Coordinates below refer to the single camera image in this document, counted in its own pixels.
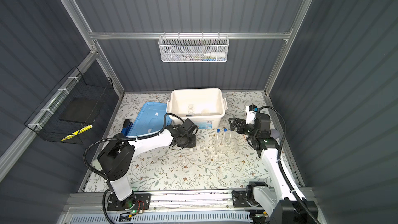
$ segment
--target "floral tablecloth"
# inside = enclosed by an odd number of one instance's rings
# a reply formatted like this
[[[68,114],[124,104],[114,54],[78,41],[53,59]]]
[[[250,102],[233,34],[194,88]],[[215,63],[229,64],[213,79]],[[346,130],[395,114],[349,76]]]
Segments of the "floral tablecloth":
[[[108,137],[121,131],[126,118],[134,121],[144,103],[166,103],[170,95],[171,93],[126,94]],[[226,97],[228,109],[221,120],[220,129],[229,126],[228,118],[246,118],[246,105],[265,105],[261,92],[223,92],[222,95]],[[238,152],[235,151],[233,142],[219,141],[218,155],[214,152],[215,139],[215,129],[200,129],[193,152],[187,148],[177,151],[161,147],[133,158],[127,172],[133,190],[231,189],[246,187],[249,181],[266,181],[272,185],[257,152],[246,143],[242,135],[238,138]],[[104,179],[92,173],[84,191],[100,192],[106,189]]]

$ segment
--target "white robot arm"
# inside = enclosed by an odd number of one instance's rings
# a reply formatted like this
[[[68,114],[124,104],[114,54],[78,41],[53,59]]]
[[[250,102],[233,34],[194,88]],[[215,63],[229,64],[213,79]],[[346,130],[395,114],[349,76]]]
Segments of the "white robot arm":
[[[232,131],[247,136],[248,144],[257,151],[268,170],[273,187],[264,182],[249,182],[246,191],[232,191],[234,207],[261,206],[270,217],[272,224],[317,223],[314,220],[318,215],[316,204],[305,199],[290,173],[286,173],[288,170],[285,163],[278,162],[279,144],[271,137],[271,119],[269,115],[260,112],[263,108],[271,107],[246,106],[246,120],[230,118],[229,123]]]
[[[305,196],[301,193],[289,173],[283,175],[281,172],[281,167],[284,172],[288,170],[284,163],[278,162],[279,144],[271,137],[271,120],[269,115],[260,113],[262,108],[268,107],[247,106],[246,120],[230,118],[229,123],[232,131],[236,130],[237,133],[247,135],[248,144],[257,151],[258,156],[269,172],[273,188],[268,187],[264,182],[249,182],[246,191],[232,191],[234,207],[261,206],[270,217],[272,224],[318,223],[313,220],[318,214],[316,204],[313,201],[306,201]],[[111,199],[116,201],[112,203],[113,205],[117,205],[120,209],[131,210],[134,203],[137,202],[126,175],[132,158],[158,147],[172,145],[178,145],[182,148],[195,147],[196,132],[193,133],[195,130],[197,132],[198,127],[192,121],[186,119],[182,125],[163,127],[160,132],[145,136],[125,137],[120,133],[113,138],[99,141],[109,141],[98,155],[98,161],[103,168],[102,172],[86,166],[106,179],[109,188],[114,192],[111,195],[113,196]]]

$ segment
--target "white mesh basket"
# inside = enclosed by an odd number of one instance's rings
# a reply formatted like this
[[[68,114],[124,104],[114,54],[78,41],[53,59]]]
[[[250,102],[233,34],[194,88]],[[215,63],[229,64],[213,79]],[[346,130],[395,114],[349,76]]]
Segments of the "white mesh basket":
[[[159,49],[163,62],[226,62],[228,46],[228,38],[159,38]]]

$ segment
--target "test tube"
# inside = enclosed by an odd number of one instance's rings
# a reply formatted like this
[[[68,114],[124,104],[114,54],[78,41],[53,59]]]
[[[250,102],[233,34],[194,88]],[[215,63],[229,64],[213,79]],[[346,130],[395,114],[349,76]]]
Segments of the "test tube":
[[[229,130],[228,144],[231,144],[231,135],[232,135],[232,130]]]
[[[226,128],[224,128],[224,135],[222,136],[222,142],[224,142],[225,141],[225,136],[226,136]]]
[[[238,153],[238,138],[240,135],[236,135],[236,138],[234,138],[234,145],[235,145],[235,152]]]
[[[217,150],[217,146],[218,146],[218,137],[220,134],[220,129],[217,129],[217,141],[214,143],[214,153],[217,155],[218,154],[218,150]]]

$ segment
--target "white plastic box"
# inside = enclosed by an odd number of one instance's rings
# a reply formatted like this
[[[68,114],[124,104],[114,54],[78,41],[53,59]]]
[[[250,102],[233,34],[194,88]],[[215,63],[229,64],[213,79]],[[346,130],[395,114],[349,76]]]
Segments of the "white plastic box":
[[[174,90],[167,101],[167,112],[189,118],[199,129],[216,129],[228,109],[226,98],[222,98],[219,88]],[[182,122],[170,116],[175,124]]]

